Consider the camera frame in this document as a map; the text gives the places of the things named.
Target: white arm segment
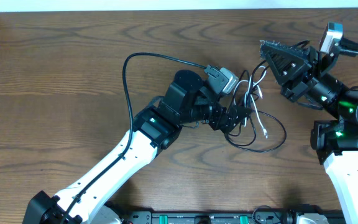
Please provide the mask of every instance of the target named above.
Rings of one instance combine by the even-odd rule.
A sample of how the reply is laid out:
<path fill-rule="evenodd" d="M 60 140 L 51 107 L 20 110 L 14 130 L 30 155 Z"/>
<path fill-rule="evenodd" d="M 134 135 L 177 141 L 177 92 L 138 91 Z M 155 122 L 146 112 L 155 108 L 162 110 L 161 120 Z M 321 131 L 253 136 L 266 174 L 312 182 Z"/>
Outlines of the white arm segment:
<path fill-rule="evenodd" d="M 62 209 L 66 210 L 75 195 L 120 155 L 127 145 L 128 137 L 129 131 L 120 143 L 88 173 L 66 189 L 56 193 L 60 197 L 58 205 Z M 132 144 L 125 159 L 117 162 L 82 195 L 81 200 L 71 210 L 70 216 L 79 215 L 83 219 L 83 223 L 91 223 L 99 209 L 123 183 L 155 158 L 157 147 L 152 147 L 150 143 L 151 140 L 140 131 L 133 133 Z"/>
<path fill-rule="evenodd" d="M 358 223 L 358 151 L 333 153 L 324 168 L 334 184 L 347 224 Z"/>

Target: green terminal block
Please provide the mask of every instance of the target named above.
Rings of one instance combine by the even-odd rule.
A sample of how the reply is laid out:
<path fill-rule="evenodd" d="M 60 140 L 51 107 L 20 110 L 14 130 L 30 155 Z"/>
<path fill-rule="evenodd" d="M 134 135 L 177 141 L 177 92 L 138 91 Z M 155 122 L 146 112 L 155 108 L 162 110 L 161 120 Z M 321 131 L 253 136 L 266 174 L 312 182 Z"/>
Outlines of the green terminal block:
<path fill-rule="evenodd" d="M 245 216 L 245 215 L 242 215 L 240 216 L 240 224 L 248 224 L 248 216 Z"/>
<path fill-rule="evenodd" d="M 168 224 L 168 216 L 167 215 L 160 215 L 160 224 Z"/>

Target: wood grain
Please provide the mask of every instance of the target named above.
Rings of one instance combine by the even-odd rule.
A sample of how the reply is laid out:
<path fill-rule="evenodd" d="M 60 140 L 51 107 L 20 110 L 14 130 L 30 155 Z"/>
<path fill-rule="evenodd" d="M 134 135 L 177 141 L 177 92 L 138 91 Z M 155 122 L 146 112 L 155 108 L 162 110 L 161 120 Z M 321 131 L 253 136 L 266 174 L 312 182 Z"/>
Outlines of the wood grain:
<path fill-rule="evenodd" d="M 157 52 L 238 74 L 260 62 L 259 40 L 311 39 L 317 46 L 328 21 L 342 22 L 346 37 L 358 41 L 358 9 L 0 13 L 0 223 L 20 223 L 39 190 L 53 195 L 121 140 L 129 125 L 121 77 L 129 54 Z M 131 61 L 127 80 L 134 113 L 164 95 L 183 68 L 188 67 L 159 58 Z M 332 74 L 358 85 L 358 57 L 341 57 Z M 280 149 L 242 152 L 209 127 L 186 129 L 112 200 L 154 210 L 298 203 L 339 209 L 309 143 L 313 121 L 330 117 L 284 99 L 271 73 L 261 87 L 259 109 L 288 131 Z M 283 137 L 277 124 L 264 121 L 269 139 L 260 138 L 255 148 Z M 243 138 L 250 140 L 251 132 Z"/>

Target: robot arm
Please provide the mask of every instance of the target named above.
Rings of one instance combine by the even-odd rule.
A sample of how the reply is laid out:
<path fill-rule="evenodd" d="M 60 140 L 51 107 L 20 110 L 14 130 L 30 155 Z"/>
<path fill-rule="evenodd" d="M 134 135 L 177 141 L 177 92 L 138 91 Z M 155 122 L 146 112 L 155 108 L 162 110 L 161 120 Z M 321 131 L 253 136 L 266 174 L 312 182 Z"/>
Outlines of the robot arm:
<path fill-rule="evenodd" d="M 82 178 L 52 198 L 43 191 L 39 192 L 29 202 L 23 223 L 90 223 L 128 178 L 179 137 L 182 124 L 205 120 L 213 130 L 232 131 L 251 112 L 236 105 L 227 110 L 219 103 L 222 96 L 232 91 L 238 78 L 225 68 L 218 70 L 209 65 L 205 73 L 207 80 L 189 70 L 178 71 L 159 105 L 149 104 L 134 118 L 132 142 L 125 155 L 123 151 L 129 140 L 129 131 Z M 100 176 L 120 157 L 122 159 Z"/>
<path fill-rule="evenodd" d="M 336 119 L 315 121 L 310 143 L 334 184 L 347 223 L 358 223 L 358 90 L 328 72 L 339 54 L 355 57 L 354 52 L 358 44 L 345 39 L 342 25 L 333 22 L 327 25 L 320 52 L 274 42 L 262 42 L 260 48 L 283 96 L 292 102 L 305 96 L 318 104 L 309 108 L 325 109 Z"/>
<path fill-rule="evenodd" d="M 128 142 L 128 137 L 129 131 L 120 143 L 88 173 L 66 189 L 60 190 L 55 194 L 55 196 L 60 198 L 57 202 L 60 208 L 66 210 L 73 201 L 73 197 L 122 153 Z M 110 168 L 86 191 L 81 197 L 81 200 L 73 207 L 69 216 L 75 217 L 79 215 L 83 223 L 90 223 L 99 209 L 124 182 L 155 158 L 157 155 L 157 147 L 151 146 L 150 143 L 151 140 L 145 134 L 136 131 L 133 134 L 132 143 L 125 155 L 125 159 L 121 159 Z"/>

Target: wooden table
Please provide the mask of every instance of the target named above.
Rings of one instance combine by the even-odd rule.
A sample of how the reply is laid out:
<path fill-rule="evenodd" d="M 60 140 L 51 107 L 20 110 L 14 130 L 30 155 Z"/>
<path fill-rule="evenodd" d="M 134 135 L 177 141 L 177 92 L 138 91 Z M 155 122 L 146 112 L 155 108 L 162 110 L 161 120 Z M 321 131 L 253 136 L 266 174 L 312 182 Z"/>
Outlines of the wooden table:
<path fill-rule="evenodd" d="M 65 188 L 121 140 L 129 128 L 121 77 L 129 54 L 158 52 L 239 74 L 260 62 L 259 40 L 310 39 L 317 47 L 329 21 L 343 23 L 346 37 L 358 41 L 358 9 L 0 13 L 0 223 L 21 222 L 38 191 L 53 195 Z M 134 113 L 164 95 L 184 68 L 189 67 L 159 58 L 131 61 L 127 80 Z M 342 56 L 331 73 L 358 85 L 358 57 Z M 165 211 L 299 203 L 339 209 L 309 143 L 313 121 L 331 118 L 287 101 L 271 73 L 261 87 L 259 109 L 288 131 L 280 149 L 243 152 L 209 126 L 184 129 L 112 200 Z M 259 138 L 253 148 L 283 137 L 277 124 L 264 121 L 269 139 Z M 244 131 L 244 142 L 251 134 Z"/>

